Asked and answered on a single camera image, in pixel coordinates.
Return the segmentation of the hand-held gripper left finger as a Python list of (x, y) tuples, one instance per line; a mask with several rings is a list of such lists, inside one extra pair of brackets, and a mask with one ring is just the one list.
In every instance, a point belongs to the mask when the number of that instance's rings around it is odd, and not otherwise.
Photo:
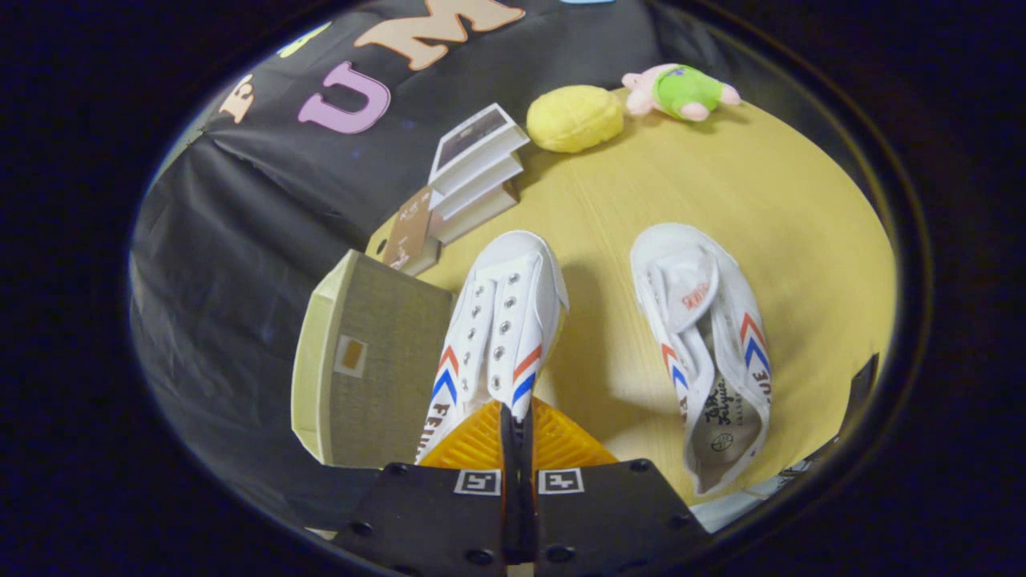
[(499, 410), (499, 466), (392, 462), (333, 537), (377, 575), (506, 576), (523, 562), (523, 500), (511, 418)]

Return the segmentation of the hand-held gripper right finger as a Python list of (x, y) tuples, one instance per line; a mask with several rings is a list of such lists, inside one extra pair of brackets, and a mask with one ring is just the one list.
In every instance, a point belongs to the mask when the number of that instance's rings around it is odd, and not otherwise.
[(711, 534), (652, 460), (613, 456), (542, 399), (529, 420), (537, 575), (676, 575), (711, 548)]

